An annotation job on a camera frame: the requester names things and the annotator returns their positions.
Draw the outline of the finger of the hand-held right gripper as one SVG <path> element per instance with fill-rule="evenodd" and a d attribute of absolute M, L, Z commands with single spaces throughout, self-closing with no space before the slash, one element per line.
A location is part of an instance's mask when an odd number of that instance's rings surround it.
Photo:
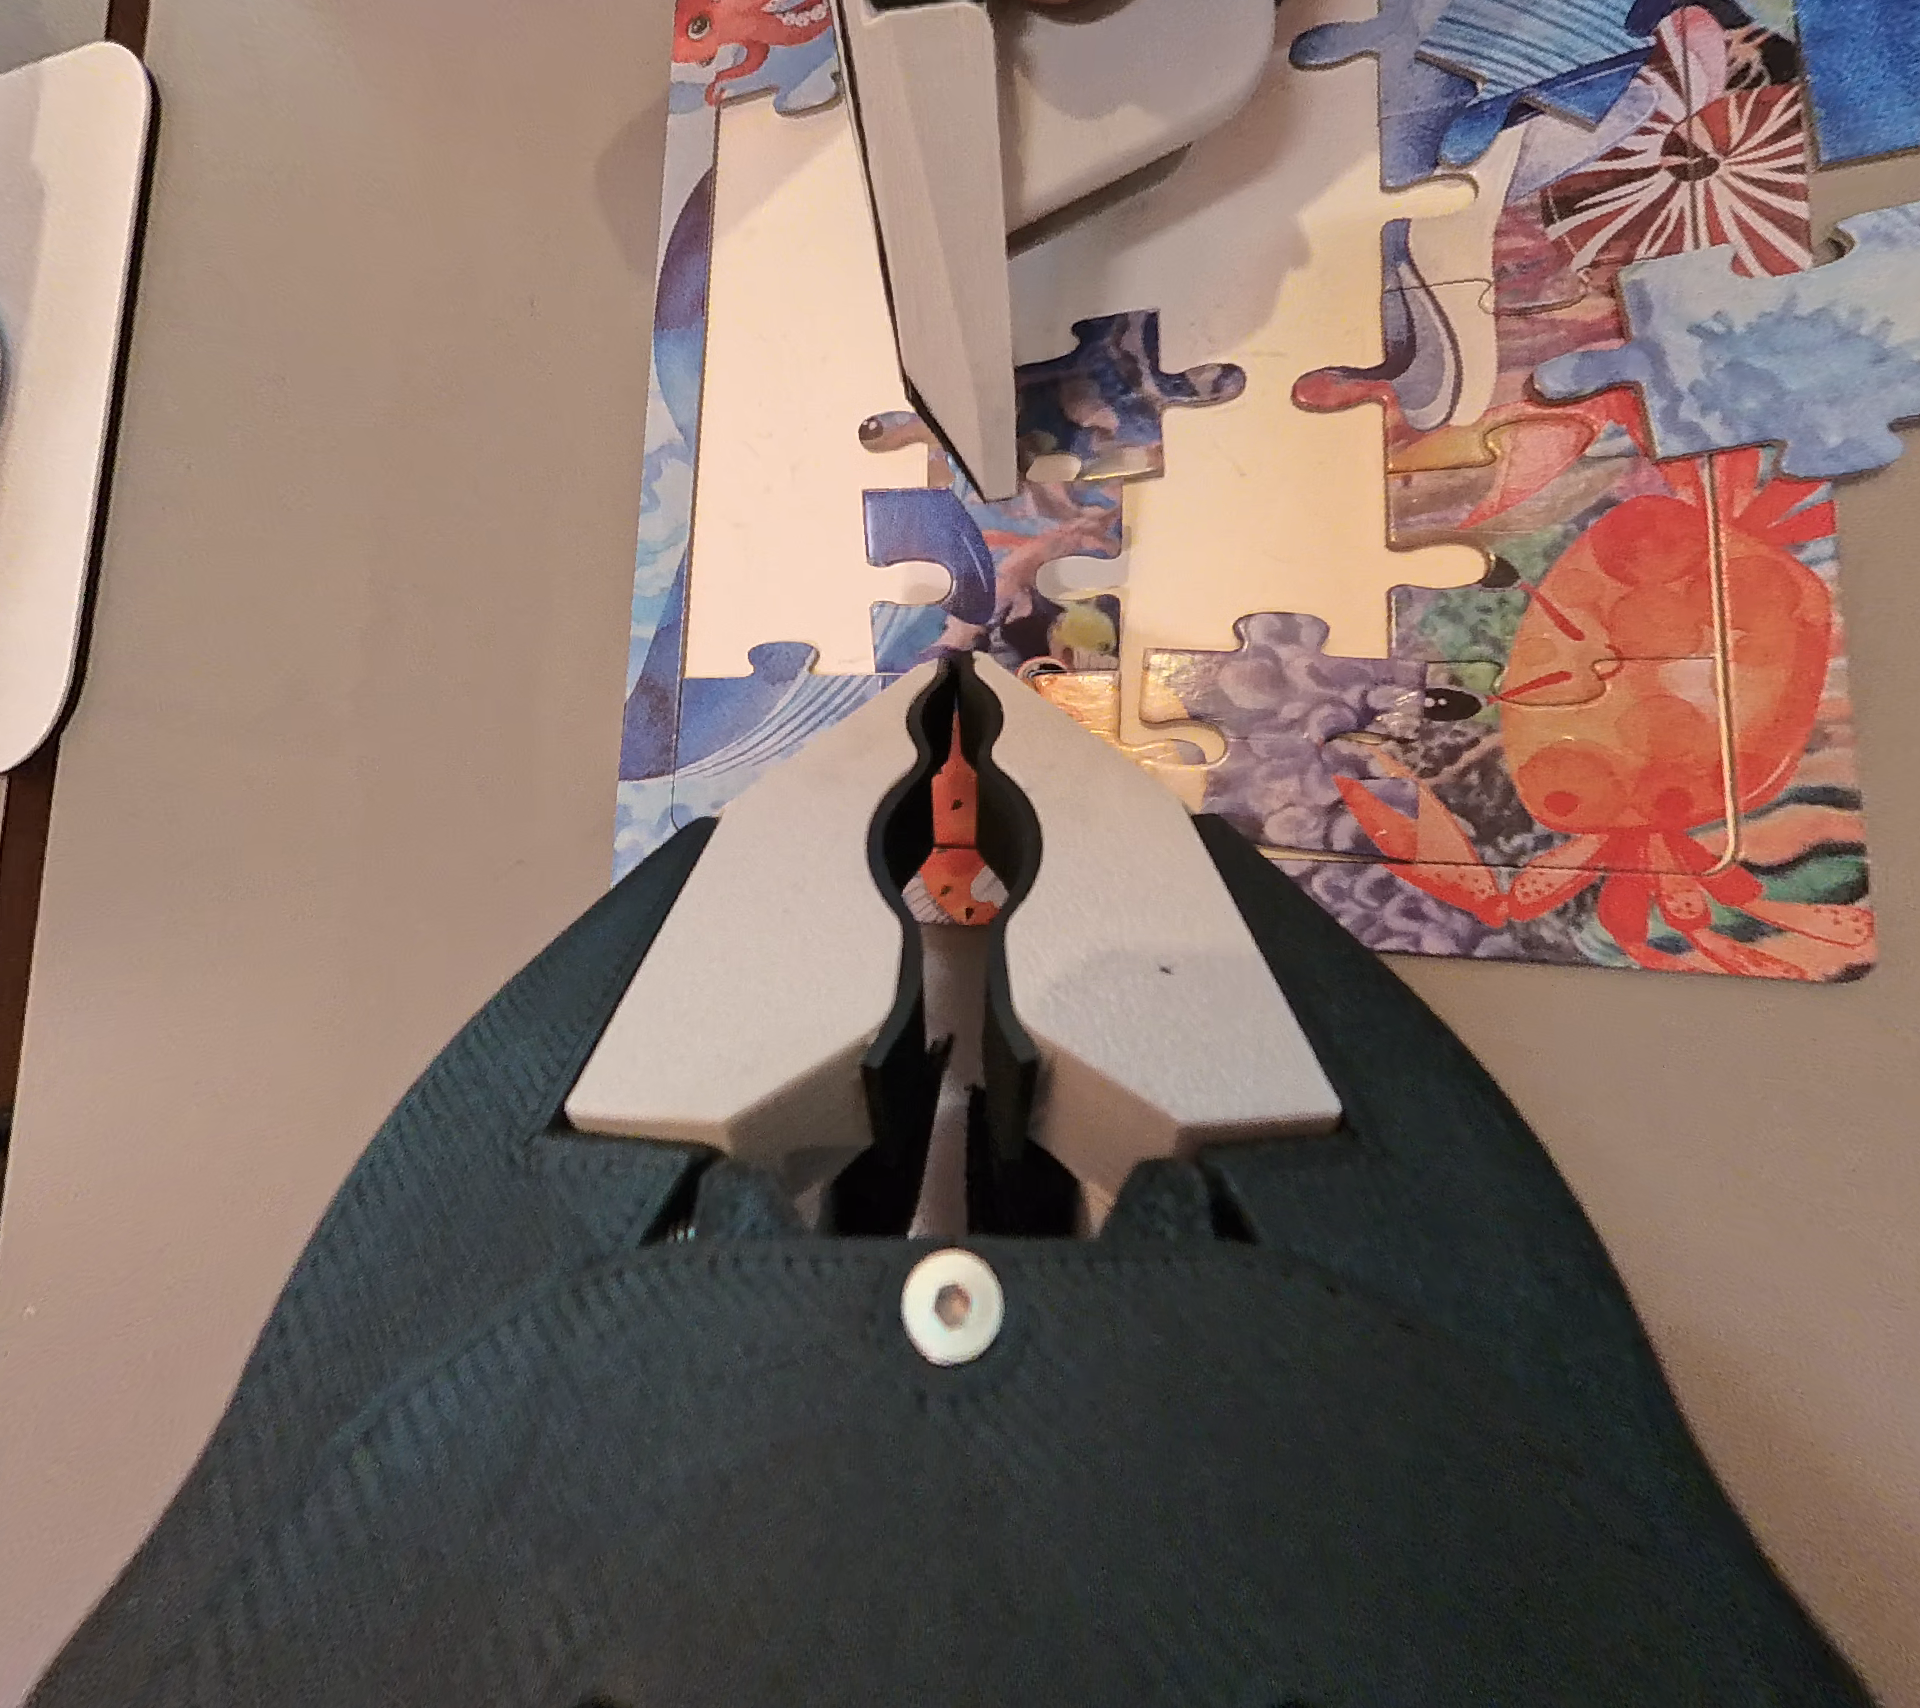
<path fill-rule="evenodd" d="M 985 0 L 834 0 L 899 371 L 985 498 L 1018 486 Z"/>

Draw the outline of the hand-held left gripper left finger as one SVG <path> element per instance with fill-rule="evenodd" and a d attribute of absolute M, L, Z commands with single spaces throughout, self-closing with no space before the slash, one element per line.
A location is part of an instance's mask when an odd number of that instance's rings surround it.
<path fill-rule="evenodd" d="M 919 927 L 954 727 L 924 665 L 736 796 L 567 1094 L 582 1131 L 705 1146 L 792 1191 L 864 1150 L 918 1192 L 941 1067 Z"/>

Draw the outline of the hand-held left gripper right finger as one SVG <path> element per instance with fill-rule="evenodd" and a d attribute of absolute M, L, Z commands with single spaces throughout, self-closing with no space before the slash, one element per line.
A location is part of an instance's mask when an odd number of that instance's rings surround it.
<path fill-rule="evenodd" d="M 1007 883 L 987 967 L 998 1141 L 1116 1197 L 1139 1163 L 1325 1134 L 1338 1102 L 1192 815 L 983 655 L 976 846 Z"/>

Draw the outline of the purple coral puzzle piece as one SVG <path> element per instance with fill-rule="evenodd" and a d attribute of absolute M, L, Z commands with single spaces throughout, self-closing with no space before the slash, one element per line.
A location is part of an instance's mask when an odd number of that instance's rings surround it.
<path fill-rule="evenodd" d="M 1018 367 L 1019 485 L 1134 481 L 1164 474 L 1164 412 L 1235 400 L 1230 361 L 1168 371 L 1158 311 L 1126 310 L 1072 325 L 1074 347 Z"/>
<path fill-rule="evenodd" d="M 871 608 L 878 674 L 968 649 L 1014 672 L 1031 660 L 1066 672 L 1116 670 L 1116 596 L 1044 591 L 1039 583 L 1058 560 L 1118 555 L 1116 482 L 1043 481 L 1007 501 L 981 501 L 962 478 L 864 491 L 863 522 L 869 564 L 930 561 L 949 574 L 938 602 Z"/>

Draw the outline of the sea animal jigsaw puzzle tray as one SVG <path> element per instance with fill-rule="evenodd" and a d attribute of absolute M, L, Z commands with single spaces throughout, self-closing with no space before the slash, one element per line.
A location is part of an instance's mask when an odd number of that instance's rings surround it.
<path fill-rule="evenodd" d="M 1794 5 L 1635 0 L 1639 54 L 1503 98 L 1418 56 L 1447 5 L 1279 0 L 1223 126 L 1010 259 L 1018 367 L 1154 310 L 1246 372 L 1039 576 L 1116 596 L 1116 670 L 1015 674 L 1376 950 L 1857 977 L 1845 476 L 1535 389 L 1629 342 L 1635 262 L 1852 245 Z M 831 0 L 675 0 L 669 62 L 615 875 L 899 678 L 871 608 L 949 574 L 869 564 L 863 497 L 971 486 L 889 367 Z"/>

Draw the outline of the pale blue white puzzle piece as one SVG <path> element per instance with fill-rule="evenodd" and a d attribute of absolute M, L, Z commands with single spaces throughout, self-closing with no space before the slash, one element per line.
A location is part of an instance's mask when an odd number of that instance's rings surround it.
<path fill-rule="evenodd" d="M 1561 353 L 1535 389 L 1572 400 L 1633 382 L 1657 458 L 1783 443 L 1787 476 L 1883 468 L 1917 417 L 1917 204 L 1840 226 L 1852 245 L 1787 276 L 1745 278 L 1732 251 L 1619 271 L 1629 342 Z"/>

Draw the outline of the pale blue striped puzzle piece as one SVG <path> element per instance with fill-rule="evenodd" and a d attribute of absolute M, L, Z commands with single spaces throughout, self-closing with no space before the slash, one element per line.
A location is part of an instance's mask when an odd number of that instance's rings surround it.
<path fill-rule="evenodd" d="M 1639 54 L 1635 0 L 1450 0 L 1418 56 L 1475 81 L 1479 98 L 1520 96 Z"/>

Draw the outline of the blue puzzle piece striped end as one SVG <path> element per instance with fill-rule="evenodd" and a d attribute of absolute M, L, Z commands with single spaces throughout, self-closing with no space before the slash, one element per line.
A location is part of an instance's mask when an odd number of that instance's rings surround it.
<path fill-rule="evenodd" d="M 1917 0 L 1791 0 L 1818 165 L 1917 147 Z"/>

